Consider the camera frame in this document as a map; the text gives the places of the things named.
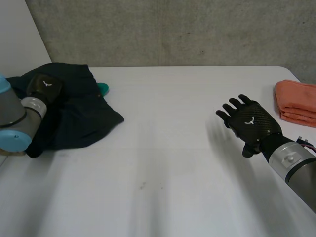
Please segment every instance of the carbon fiber hand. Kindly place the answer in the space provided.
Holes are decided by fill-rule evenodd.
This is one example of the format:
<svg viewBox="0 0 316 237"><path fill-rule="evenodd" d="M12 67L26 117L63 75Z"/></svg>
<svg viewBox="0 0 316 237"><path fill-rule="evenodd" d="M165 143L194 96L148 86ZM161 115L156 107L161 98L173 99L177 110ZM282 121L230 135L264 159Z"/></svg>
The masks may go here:
<svg viewBox="0 0 316 237"><path fill-rule="evenodd" d="M230 116L221 110L216 111L216 114L224 120L227 128L232 129L235 135L246 143L242 155L251 157L260 153L259 146L263 139L271 134L282 134L282 129L258 102L245 95L240 95L239 98L243 103L234 98L229 100L236 109L228 104L223 105Z"/></svg>

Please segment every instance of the green object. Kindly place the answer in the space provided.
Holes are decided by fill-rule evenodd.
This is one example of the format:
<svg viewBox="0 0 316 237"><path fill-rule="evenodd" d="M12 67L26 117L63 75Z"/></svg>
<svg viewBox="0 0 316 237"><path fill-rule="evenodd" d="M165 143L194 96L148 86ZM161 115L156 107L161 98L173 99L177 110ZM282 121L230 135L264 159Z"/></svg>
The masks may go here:
<svg viewBox="0 0 316 237"><path fill-rule="evenodd" d="M97 84L102 96L105 96L109 92L109 86L106 85L105 83L97 83Z"/></svg>

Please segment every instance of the teal cap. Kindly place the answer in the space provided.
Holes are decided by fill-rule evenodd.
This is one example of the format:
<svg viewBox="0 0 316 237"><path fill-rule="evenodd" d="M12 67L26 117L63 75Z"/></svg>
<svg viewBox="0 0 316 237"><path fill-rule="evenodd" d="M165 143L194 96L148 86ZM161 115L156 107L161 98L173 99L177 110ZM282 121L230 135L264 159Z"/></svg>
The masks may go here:
<svg viewBox="0 0 316 237"><path fill-rule="evenodd" d="M10 83L5 79L3 75L0 74L0 94L10 90L10 88Z"/></svg>
<svg viewBox="0 0 316 237"><path fill-rule="evenodd" d="M29 135L15 130L0 131L0 148L7 152L25 151L32 139Z"/></svg>

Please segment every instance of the white table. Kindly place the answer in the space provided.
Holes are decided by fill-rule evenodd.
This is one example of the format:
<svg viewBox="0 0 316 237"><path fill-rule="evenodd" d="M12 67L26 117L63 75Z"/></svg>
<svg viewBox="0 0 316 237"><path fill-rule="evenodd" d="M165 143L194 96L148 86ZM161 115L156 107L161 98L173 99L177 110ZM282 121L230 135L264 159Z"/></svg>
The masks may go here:
<svg viewBox="0 0 316 237"><path fill-rule="evenodd" d="M10 158L0 168L0 237L314 237L316 215L262 155L215 115L244 93L285 136L316 129L281 121L282 67L91 68L125 122L85 149Z"/></svg>

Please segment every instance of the orange towel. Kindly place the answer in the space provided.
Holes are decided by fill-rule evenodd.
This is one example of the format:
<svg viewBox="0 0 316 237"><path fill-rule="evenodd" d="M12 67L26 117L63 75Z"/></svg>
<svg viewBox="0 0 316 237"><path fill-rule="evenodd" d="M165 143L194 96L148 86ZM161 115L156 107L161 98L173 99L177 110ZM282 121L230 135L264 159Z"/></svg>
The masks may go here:
<svg viewBox="0 0 316 237"><path fill-rule="evenodd" d="M276 101L281 119L316 127L316 85L291 80L278 82Z"/></svg>

